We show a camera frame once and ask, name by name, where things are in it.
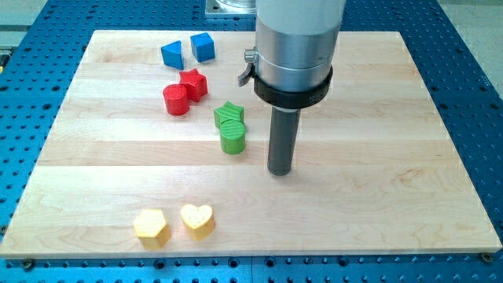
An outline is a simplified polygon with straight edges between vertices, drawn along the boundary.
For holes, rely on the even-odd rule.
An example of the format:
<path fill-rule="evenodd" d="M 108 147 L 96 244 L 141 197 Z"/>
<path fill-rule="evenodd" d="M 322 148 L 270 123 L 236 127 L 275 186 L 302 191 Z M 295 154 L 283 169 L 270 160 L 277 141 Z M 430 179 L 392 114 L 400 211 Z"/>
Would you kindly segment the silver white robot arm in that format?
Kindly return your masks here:
<path fill-rule="evenodd" d="M 317 104 L 332 79 L 332 58 L 345 0 L 256 0 L 255 46 L 238 85 L 276 108 Z"/>

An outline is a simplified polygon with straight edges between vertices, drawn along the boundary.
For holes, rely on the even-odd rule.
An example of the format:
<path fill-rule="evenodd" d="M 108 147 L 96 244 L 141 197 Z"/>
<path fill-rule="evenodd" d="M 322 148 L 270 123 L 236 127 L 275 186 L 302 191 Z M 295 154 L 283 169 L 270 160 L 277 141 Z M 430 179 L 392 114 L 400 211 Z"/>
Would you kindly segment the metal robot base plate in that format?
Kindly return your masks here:
<path fill-rule="evenodd" d="M 206 0 L 206 18 L 249 18 L 256 15 L 255 0 Z"/>

